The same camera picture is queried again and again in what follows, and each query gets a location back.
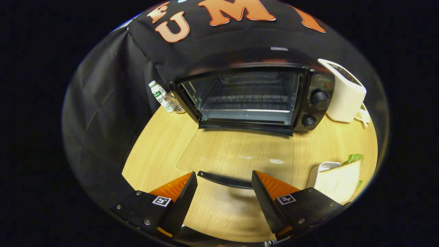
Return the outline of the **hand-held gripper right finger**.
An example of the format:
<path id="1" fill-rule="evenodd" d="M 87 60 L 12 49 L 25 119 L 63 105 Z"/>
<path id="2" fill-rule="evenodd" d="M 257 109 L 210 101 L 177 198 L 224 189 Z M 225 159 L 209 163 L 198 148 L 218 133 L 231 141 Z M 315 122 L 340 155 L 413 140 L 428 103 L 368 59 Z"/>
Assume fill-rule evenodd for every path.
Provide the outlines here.
<path id="1" fill-rule="evenodd" d="M 252 187 L 277 240 L 298 238 L 338 216 L 343 206 L 313 187 L 298 189 L 254 170 Z"/>

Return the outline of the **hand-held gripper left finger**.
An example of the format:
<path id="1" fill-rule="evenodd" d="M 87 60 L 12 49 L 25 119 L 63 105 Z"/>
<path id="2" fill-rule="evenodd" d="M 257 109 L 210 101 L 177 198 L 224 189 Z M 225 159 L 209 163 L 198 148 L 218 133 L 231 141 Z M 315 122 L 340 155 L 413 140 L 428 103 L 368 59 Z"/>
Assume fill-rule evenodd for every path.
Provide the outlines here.
<path id="1" fill-rule="evenodd" d="M 196 173 L 190 172 L 150 192 L 135 191 L 111 210 L 151 236 L 173 238 L 182 228 L 197 185 Z"/>

